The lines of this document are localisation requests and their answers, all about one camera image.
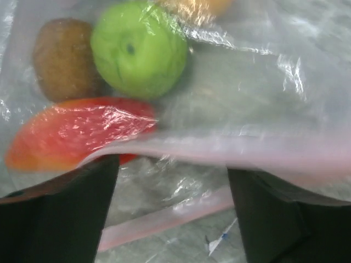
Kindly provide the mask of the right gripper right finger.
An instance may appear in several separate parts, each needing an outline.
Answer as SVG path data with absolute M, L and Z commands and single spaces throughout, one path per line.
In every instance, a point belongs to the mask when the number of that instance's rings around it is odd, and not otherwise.
M 247 262 L 350 262 L 350 202 L 228 169 Z

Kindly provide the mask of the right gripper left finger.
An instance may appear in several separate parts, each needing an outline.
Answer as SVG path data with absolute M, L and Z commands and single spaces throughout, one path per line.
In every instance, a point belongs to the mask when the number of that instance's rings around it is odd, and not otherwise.
M 1 262 L 93 262 L 119 171 L 105 155 L 1 198 Z

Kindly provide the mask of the fake carrot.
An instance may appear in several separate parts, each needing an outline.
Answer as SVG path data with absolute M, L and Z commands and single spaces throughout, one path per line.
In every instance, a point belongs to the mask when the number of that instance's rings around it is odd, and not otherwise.
M 146 102 L 109 96 L 69 100 L 25 122 L 4 160 L 23 172 L 71 170 L 105 145 L 154 132 L 156 125 Z

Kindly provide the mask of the fake brown kiwi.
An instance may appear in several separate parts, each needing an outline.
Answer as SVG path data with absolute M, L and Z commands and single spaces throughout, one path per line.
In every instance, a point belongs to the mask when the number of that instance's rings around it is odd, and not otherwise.
M 45 23 L 32 52 L 33 68 L 44 96 L 53 102 L 90 98 L 103 93 L 104 81 L 90 47 L 92 26 L 74 18 Z

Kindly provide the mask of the clear zip top bag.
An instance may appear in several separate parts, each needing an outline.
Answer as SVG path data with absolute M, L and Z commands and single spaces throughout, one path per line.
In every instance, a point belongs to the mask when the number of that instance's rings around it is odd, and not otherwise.
M 185 26 L 190 64 L 155 102 L 161 130 L 107 152 L 123 165 L 103 248 L 139 238 L 161 203 L 218 198 L 224 163 L 265 168 L 299 187 L 350 199 L 350 1 L 239 1 L 217 23 Z

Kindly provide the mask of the fake orange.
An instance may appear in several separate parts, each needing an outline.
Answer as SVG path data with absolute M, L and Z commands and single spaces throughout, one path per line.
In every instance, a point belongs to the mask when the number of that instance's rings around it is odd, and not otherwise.
M 189 16 L 214 15 L 218 16 L 225 12 L 233 1 L 213 0 L 213 1 L 156 1 L 167 9 L 178 14 Z

